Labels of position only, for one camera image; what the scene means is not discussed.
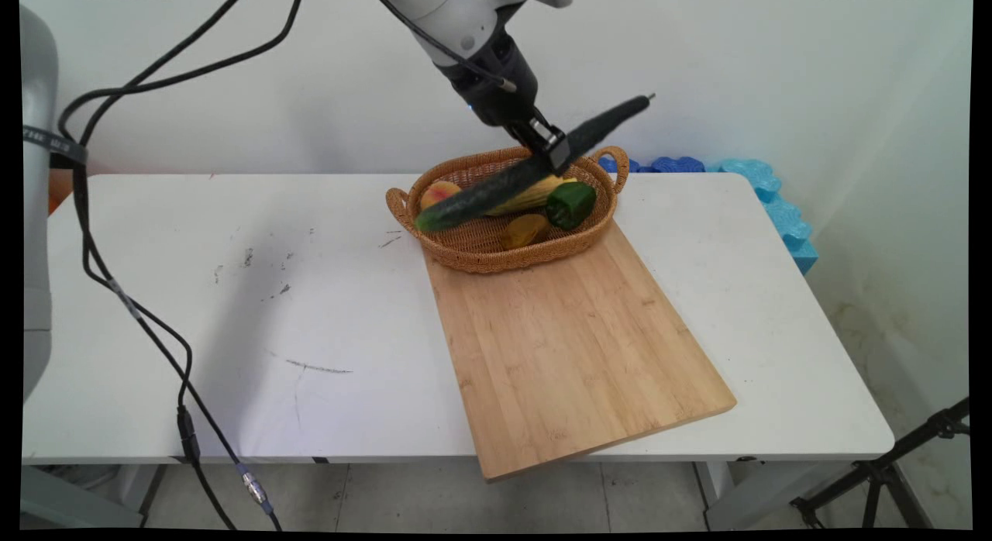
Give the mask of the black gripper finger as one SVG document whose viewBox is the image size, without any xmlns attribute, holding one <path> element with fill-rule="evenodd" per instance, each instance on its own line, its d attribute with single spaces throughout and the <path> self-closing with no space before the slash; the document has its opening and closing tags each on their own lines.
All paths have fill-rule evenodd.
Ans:
<svg viewBox="0 0 992 541">
<path fill-rule="evenodd" d="M 536 156 L 549 156 L 549 127 L 539 119 L 510 121 L 508 134 Z"/>
<path fill-rule="evenodd" d="M 570 156 L 570 143 L 566 133 L 542 119 L 532 121 L 532 131 L 536 136 L 536 152 L 549 164 L 550 173 L 557 177 L 563 176 Z"/>
</svg>

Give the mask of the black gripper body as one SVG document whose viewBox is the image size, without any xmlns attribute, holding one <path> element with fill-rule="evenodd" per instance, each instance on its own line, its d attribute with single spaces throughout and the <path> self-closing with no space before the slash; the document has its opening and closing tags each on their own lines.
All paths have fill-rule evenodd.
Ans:
<svg viewBox="0 0 992 541">
<path fill-rule="evenodd" d="M 468 62 L 492 78 L 462 64 L 437 69 L 483 124 L 511 128 L 539 118 L 538 81 L 513 37 L 495 33 Z"/>
</svg>

